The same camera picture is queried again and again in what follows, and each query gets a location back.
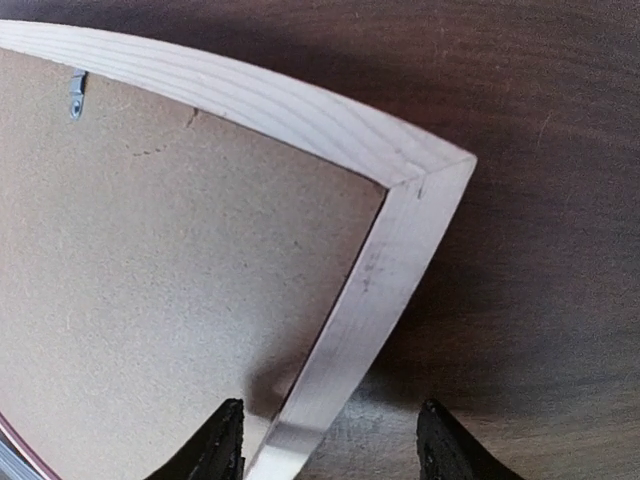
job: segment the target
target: light wood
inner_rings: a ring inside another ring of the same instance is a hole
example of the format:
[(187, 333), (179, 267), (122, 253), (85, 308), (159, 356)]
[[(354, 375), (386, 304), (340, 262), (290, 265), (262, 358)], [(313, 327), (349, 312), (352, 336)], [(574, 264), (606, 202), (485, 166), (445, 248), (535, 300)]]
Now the light wood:
[(1, 410), (65, 479), (143, 478), (226, 398), (265, 404), (264, 365), (295, 378), (384, 192), (97, 75), (73, 122), (71, 69), (0, 63)]
[(322, 333), (248, 473), (251, 480), (293, 478), (406, 306), (455, 211), (474, 157), (344, 97), (184, 47), (23, 22), (0, 22), (0, 46), (85, 68), (211, 112), (388, 189)]
[(427, 396), (527, 480), (638, 480), (636, 7), (4, 0), (0, 16), (256, 63), (482, 159), (409, 308), (299, 480), (416, 480)]

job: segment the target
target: dark wooden surface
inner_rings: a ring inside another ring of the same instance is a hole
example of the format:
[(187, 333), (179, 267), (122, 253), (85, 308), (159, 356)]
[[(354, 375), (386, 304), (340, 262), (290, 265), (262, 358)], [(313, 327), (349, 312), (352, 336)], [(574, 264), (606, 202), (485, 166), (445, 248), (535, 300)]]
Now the dark wooden surface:
[(435, 396), (527, 479), (640, 477), (640, 7), (5, 0), (266, 66), (479, 157), (431, 268), (301, 478), (417, 479)]

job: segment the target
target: wood grain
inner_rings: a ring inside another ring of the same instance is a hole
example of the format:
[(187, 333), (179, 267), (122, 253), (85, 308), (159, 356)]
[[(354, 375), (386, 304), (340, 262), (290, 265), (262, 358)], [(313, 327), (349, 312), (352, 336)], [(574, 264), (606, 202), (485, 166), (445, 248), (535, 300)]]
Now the wood grain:
[(636, 2), (8, 0), (0, 13), (250, 61), (482, 159), (391, 341), (301, 478), (417, 478), (427, 395), (527, 479), (637, 478)]
[(254, 377), (301, 369), (384, 190), (95, 74), (74, 122), (72, 69), (0, 65), (0, 429), (45, 478), (140, 480), (245, 398), (250, 461), (282, 403)]

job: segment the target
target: picture frame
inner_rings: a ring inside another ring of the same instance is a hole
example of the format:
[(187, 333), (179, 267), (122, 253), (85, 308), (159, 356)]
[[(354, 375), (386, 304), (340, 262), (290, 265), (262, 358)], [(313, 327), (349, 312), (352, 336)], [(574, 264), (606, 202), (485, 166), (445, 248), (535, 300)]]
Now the picture frame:
[[(69, 65), (206, 111), (379, 184), (382, 206), (247, 480), (293, 480), (407, 306), (476, 158), (372, 107), (256, 66), (131, 35), (0, 21), (0, 48)], [(58, 480), (0, 415), (0, 429)]]

